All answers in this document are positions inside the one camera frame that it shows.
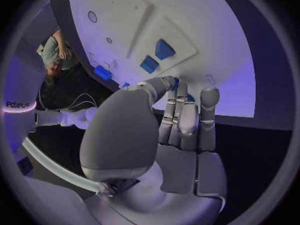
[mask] logo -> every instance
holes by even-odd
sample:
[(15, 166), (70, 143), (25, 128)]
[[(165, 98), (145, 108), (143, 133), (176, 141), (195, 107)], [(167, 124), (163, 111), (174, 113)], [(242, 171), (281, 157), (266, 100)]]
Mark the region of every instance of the logo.
[(20, 108), (28, 108), (29, 107), (29, 103), (22, 103), (22, 102), (12, 102), (12, 101), (7, 101), (6, 102), (6, 106), (8, 108), (15, 108), (15, 109), (20, 109)]

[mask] man's arm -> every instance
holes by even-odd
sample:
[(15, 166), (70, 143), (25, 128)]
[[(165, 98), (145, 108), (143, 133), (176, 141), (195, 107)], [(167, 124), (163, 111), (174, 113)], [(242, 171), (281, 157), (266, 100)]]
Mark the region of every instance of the man's arm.
[(68, 50), (66, 49), (64, 33), (62, 30), (57, 30), (55, 33), (53, 33), (52, 37), (55, 38), (58, 43), (60, 58), (66, 59), (68, 56)]

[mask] purple light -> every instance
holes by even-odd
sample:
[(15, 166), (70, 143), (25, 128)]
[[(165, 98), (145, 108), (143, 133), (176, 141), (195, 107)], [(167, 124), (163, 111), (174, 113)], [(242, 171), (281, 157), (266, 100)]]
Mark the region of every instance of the purple light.
[(37, 106), (37, 102), (35, 101), (33, 105), (26, 107), (26, 108), (11, 108), (11, 107), (4, 107), (2, 108), (2, 111), (5, 113), (10, 114), (20, 114), (20, 113), (27, 113), (33, 109), (35, 109)]

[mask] man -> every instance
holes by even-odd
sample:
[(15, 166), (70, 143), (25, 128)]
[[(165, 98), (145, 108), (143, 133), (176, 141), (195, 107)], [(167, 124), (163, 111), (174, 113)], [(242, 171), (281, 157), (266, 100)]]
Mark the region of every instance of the man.
[(62, 30), (57, 30), (49, 37), (41, 54), (47, 73), (46, 84), (53, 85), (62, 70), (72, 67), (72, 56), (72, 50), (65, 41)]

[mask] blue object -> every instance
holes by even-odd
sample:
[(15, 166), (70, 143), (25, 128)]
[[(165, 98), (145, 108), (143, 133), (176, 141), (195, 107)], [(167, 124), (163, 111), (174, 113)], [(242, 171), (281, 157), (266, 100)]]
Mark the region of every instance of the blue object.
[(179, 84), (179, 79), (177, 78), (177, 77), (174, 77), (174, 79), (175, 79), (175, 85), (174, 85), (174, 87), (172, 88), (172, 90), (171, 91), (174, 91), (174, 90), (176, 90), (177, 88), (178, 88), (178, 84)]
[(100, 78), (102, 78), (105, 81), (109, 81), (112, 77), (112, 73), (110, 71), (107, 71), (102, 66), (97, 66), (94, 69), (94, 73), (97, 74)]
[(128, 86), (130, 86), (130, 84), (129, 84), (128, 82), (125, 82), (125, 83), (123, 84), (122, 88), (125, 88), (125, 87), (128, 87)]
[(142, 63), (139, 66), (142, 69), (144, 69), (146, 72), (151, 74), (159, 66), (159, 63), (157, 61), (155, 61), (152, 57), (147, 55), (146, 58), (142, 61)]
[(164, 60), (168, 57), (171, 57), (175, 54), (174, 49), (167, 44), (164, 40), (160, 39), (155, 47), (155, 56), (160, 60)]
[(195, 102), (195, 99), (193, 98), (192, 95), (188, 94), (187, 97), (186, 97), (186, 101), (187, 102)]

